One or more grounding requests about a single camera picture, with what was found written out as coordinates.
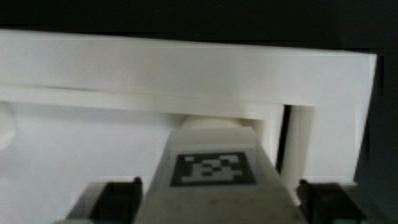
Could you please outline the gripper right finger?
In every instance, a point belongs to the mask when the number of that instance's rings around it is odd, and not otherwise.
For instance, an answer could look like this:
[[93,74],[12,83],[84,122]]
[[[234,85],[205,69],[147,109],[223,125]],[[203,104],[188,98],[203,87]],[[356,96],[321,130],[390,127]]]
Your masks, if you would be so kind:
[[296,197],[308,224],[360,224],[362,211],[335,183],[299,180]]

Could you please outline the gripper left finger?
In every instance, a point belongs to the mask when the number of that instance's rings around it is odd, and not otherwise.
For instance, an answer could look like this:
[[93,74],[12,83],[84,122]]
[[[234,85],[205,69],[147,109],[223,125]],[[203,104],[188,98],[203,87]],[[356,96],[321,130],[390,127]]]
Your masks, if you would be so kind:
[[131,224],[141,201],[141,179],[104,185],[88,214],[93,224]]

